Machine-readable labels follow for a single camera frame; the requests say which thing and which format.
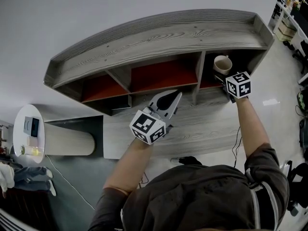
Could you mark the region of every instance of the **white round table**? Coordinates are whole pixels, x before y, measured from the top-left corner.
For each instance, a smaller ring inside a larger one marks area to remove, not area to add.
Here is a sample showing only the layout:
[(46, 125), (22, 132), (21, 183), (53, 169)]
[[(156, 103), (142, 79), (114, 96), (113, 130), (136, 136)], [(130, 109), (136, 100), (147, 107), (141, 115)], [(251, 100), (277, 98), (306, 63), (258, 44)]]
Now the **white round table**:
[(28, 134), (24, 133), (25, 117), (33, 117), (39, 120), (38, 147), (43, 153), (39, 156), (23, 155), (40, 163), (44, 155), (90, 155), (95, 149), (95, 142), (89, 133), (61, 128), (44, 123), (39, 110), (28, 104), (18, 112), (14, 122), (13, 145), (15, 154), (21, 155), (21, 146), (27, 146)]

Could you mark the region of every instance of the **gray wall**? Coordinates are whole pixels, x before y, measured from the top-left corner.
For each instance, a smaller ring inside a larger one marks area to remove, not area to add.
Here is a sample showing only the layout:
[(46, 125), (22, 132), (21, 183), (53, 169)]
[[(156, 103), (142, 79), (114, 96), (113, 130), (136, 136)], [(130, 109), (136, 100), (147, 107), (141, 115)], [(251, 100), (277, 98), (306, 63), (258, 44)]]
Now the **gray wall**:
[(13, 123), (27, 103), (48, 105), (49, 119), (98, 115), (43, 85), (49, 60), (112, 26), (178, 10), (222, 8), (258, 13), (268, 23), (276, 0), (0, 0), (0, 119)]

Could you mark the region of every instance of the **coffee cup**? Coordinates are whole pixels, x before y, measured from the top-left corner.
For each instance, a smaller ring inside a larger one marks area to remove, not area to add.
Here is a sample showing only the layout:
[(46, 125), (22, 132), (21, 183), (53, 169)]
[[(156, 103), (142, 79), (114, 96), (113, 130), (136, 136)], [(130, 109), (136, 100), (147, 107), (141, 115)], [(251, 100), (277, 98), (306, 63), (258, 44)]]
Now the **coffee cup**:
[(214, 59), (213, 69), (223, 75), (228, 75), (232, 68), (232, 61), (228, 56), (217, 56)]

